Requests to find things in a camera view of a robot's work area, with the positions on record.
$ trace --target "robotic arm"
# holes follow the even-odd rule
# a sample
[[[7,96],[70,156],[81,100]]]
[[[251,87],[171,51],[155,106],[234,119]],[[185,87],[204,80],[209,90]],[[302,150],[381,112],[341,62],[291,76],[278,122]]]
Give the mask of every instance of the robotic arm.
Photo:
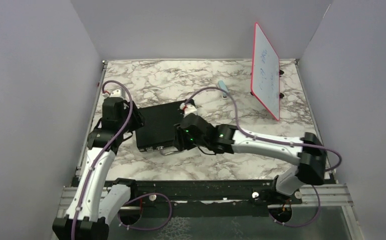
[[[94,128],[88,137],[86,167],[74,201],[68,208],[64,218],[56,218],[53,231],[59,240],[106,240],[109,224],[119,209],[129,200],[137,197],[135,181],[114,185],[107,196],[100,201],[107,173],[115,159],[119,146],[125,140],[121,134],[101,155],[95,166],[95,159],[106,143],[114,137],[126,121],[129,105],[121,96],[120,91],[113,92],[103,103],[101,128]],[[277,176],[269,202],[283,202],[304,184],[322,185],[324,180],[326,152],[312,147],[279,145],[256,139],[263,137],[271,140],[291,143],[321,145],[312,133],[304,137],[279,137],[247,131],[255,137],[243,134],[234,125],[213,126],[202,117],[196,115],[195,109],[185,109],[185,117],[175,125],[174,146],[180,150],[204,147],[215,154],[257,154],[286,161],[293,166],[285,173]],[[133,103],[132,116],[124,130],[131,133],[144,126],[145,120]]]

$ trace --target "floor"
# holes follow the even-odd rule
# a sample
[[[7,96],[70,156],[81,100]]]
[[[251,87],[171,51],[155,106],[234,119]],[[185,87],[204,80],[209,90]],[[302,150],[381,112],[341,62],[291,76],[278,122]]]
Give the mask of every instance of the floor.
[[[106,80],[123,83],[139,108],[180,101],[223,80],[239,107],[240,125],[247,130],[283,137],[315,133],[314,124],[295,67],[295,60],[280,62],[280,121],[276,121],[250,94],[251,60],[117,60],[110,61]],[[110,84],[106,89],[115,89]],[[232,102],[217,91],[194,98],[199,114],[208,122],[234,124]],[[98,101],[93,125],[101,116],[103,97]],[[198,149],[162,156],[139,152],[135,137],[124,142],[107,175],[107,180],[243,180],[272,179],[290,164],[252,154],[203,155]]]

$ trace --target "light blue marker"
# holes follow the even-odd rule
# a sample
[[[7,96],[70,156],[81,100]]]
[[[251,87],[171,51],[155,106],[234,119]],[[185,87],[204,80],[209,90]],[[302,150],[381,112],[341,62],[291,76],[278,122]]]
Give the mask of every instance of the light blue marker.
[[[225,91],[227,91],[228,92],[228,88],[227,88],[227,86],[225,85],[225,83],[224,83],[224,81],[222,81],[222,80],[220,80],[220,81],[218,81],[218,87],[220,88],[220,89],[222,89],[222,90],[225,90]],[[222,97],[225,99],[225,98],[227,98],[227,94],[226,93],[222,93]]]

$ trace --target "table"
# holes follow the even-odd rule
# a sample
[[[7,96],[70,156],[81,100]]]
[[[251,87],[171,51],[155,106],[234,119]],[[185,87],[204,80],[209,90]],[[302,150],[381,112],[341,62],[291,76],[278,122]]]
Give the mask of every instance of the table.
[[[276,121],[250,94],[251,60],[116,60],[108,63],[104,81],[116,80],[129,90],[137,107],[180,101],[198,89],[223,80],[239,108],[244,129],[277,136],[315,133],[312,117],[297,74],[294,59],[282,60],[280,69],[280,121]],[[109,84],[106,89],[116,89]],[[234,107],[218,91],[203,92],[194,98],[199,114],[213,125],[235,124]],[[98,100],[93,126],[101,117],[103,97]],[[162,156],[139,152],[135,137],[124,142],[106,180],[243,180],[273,179],[290,167],[278,159],[253,154],[207,156],[198,149]]]

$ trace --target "whiteboard with red frame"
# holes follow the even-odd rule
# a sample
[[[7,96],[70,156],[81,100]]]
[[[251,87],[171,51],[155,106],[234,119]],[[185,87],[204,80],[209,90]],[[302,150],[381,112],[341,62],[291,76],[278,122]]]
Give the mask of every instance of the whiteboard with red frame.
[[[280,58],[259,24],[253,38],[251,92],[277,120],[280,120]]]

